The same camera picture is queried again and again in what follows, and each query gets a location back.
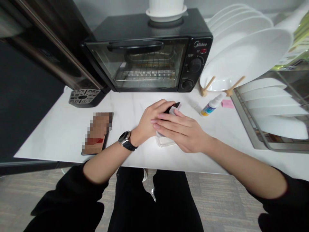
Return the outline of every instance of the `pixelated image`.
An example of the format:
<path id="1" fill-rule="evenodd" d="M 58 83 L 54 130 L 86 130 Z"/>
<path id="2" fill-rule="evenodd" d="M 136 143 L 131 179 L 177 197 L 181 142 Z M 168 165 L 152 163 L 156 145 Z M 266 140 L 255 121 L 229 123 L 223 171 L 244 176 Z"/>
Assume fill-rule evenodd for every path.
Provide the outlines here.
<path id="1" fill-rule="evenodd" d="M 112 116 L 109 113 L 93 113 L 93 120 L 90 120 L 85 143 L 82 145 L 82 155 L 97 154 L 104 149 L 106 135 L 112 129 Z"/>

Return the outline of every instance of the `wristwatch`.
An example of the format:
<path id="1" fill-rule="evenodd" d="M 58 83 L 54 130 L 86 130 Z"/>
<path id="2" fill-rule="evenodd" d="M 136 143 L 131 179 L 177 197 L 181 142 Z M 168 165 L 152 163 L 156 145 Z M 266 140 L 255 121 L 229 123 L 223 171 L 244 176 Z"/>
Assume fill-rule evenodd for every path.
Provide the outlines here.
<path id="1" fill-rule="evenodd" d="M 129 141 L 129 138 L 130 138 L 130 131 L 126 131 L 124 132 L 118 139 L 118 142 L 125 148 L 127 148 L 128 150 L 130 151 L 135 151 L 138 147 L 134 147 L 130 141 Z"/>

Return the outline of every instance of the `leg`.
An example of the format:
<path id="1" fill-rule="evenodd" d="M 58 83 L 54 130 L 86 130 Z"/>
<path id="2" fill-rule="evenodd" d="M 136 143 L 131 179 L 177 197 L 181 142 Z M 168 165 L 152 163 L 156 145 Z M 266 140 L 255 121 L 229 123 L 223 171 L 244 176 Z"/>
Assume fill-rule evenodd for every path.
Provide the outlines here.
<path id="1" fill-rule="evenodd" d="M 117 172 L 114 211 L 108 232 L 155 231 L 155 202 L 142 184 L 141 168 L 120 167 Z"/>
<path id="2" fill-rule="evenodd" d="M 185 172 L 157 170 L 154 189 L 160 231 L 204 231 Z"/>

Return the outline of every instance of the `wrist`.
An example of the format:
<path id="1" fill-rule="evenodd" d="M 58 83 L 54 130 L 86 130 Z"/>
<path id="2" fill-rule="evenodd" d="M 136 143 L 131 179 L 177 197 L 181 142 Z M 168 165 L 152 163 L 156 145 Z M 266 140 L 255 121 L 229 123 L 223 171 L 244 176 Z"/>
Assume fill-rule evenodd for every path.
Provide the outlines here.
<path id="1" fill-rule="evenodd" d="M 215 150 L 215 148 L 217 146 L 219 146 L 219 140 L 214 138 L 214 137 L 211 137 L 208 135 L 208 137 L 206 138 L 206 143 L 205 143 L 205 146 L 203 148 L 203 153 L 208 155 L 210 153 L 213 153 L 213 151 Z"/>
<path id="2" fill-rule="evenodd" d="M 147 139 L 145 139 L 144 135 L 139 131 L 137 127 L 131 131 L 129 141 L 133 146 L 138 147 L 146 140 Z"/>

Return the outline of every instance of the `gray carpet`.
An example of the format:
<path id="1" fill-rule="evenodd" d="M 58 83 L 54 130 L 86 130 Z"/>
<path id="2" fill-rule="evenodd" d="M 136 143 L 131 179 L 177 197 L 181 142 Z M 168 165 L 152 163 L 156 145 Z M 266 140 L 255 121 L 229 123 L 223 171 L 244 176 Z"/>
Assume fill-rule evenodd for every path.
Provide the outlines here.
<path id="1" fill-rule="evenodd" d="M 155 170 L 148 170 L 146 191 L 153 188 Z M 187 179 L 205 232 L 259 232 L 257 219 L 264 212 L 262 205 L 251 197 L 233 177 L 187 172 Z M 0 179 L 0 228 L 2 232 L 23 231 L 40 198 L 55 188 L 63 176 L 60 169 L 6 176 Z M 108 229 L 114 207 L 116 176 L 113 175 L 101 202 L 105 211 L 96 231 Z"/>

